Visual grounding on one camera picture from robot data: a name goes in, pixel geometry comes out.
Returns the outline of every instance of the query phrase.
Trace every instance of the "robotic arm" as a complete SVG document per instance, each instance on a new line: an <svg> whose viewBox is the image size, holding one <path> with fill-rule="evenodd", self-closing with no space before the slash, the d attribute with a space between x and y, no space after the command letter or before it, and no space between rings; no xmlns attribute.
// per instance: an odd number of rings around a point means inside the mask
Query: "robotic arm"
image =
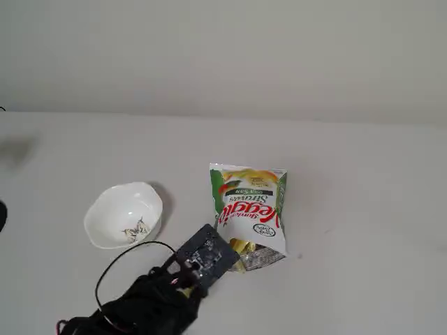
<svg viewBox="0 0 447 335"><path fill-rule="evenodd" d="M208 288L238 260L239 255L216 230L204 225L164 265L138 277L120 298L104 305L98 301L100 308L90 317L59 321L58 334L181 334L197 318L200 301L207 296ZM171 273L174 263L179 271Z"/></svg>

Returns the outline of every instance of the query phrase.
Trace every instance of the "white wall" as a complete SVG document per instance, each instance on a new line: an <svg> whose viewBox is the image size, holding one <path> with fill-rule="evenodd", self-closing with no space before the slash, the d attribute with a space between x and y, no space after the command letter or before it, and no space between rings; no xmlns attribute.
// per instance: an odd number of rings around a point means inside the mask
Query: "white wall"
<svg viewBox="0 0 447 335"><path fill-rule="evenodd" d="M440 0L3 0L9 110L447 124Z"/></svg>

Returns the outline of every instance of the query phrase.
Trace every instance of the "chip bag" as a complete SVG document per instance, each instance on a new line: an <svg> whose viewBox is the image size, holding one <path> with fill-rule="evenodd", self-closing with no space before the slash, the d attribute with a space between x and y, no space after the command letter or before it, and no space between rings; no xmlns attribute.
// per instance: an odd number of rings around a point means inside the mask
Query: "chip bag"
<svg viewBox="0 0 447 335"><path fill-rule="evenodd" d="M281 213L287 171L210 164L215 228L241 255L234 270L249 271L286 257Z"/></svg>

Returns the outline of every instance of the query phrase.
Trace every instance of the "white bowl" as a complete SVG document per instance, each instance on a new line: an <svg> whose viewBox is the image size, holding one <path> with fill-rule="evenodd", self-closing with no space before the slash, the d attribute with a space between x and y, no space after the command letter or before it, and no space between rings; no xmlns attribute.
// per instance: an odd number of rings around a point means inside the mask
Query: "white bowl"
<svg viewBox="0 0 447 335"><path fill-rule="evenodd" d="M146 183L116 185L104 191L84 217L93 245L102 249L132 246L160 230L163 203Z"/></svg>

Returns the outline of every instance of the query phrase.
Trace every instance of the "black cable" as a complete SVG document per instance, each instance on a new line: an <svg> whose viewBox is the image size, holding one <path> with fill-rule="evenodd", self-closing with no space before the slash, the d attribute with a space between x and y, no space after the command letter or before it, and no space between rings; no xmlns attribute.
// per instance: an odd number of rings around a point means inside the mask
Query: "black cable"
<svg viewBox="0 0 447 335"><path fill-rule="evenodd" d="M101 284L101 281L103 281L104 276L108 273L108 271L110 270L110 268L114 265L114 263L116 263L116 261L118 261L118 259L120 259L122 256L126 255L129 251L132 251L133 249L142 246L144 244L160 244L162 246L165 246L166 248L169 248L174 254L175 254L175 250L167 245L166 243L163 242L159 242L159 241L147 241L147 242L142 242L137 244L136 246L133 246L132 248L129 248L125 251L123 251L122 253L120 253L109 265L108 267L105 268L103 274L101 274L101 276L99 277L98 283L96 284L95 287L95 299L96 299L96 303L98 304L98 310L103 314L103 317L105 318L105 320L107 322L110 323L111 326L113 326L115 329L123 332L123 333L128 333L128 331L126 331L125 329L121 329L120 327L118 327L115 323L113 323L103 312L103 305L101 304L101 302L99 301L98 298L98 289L99 289L99 285Z"/></svg>

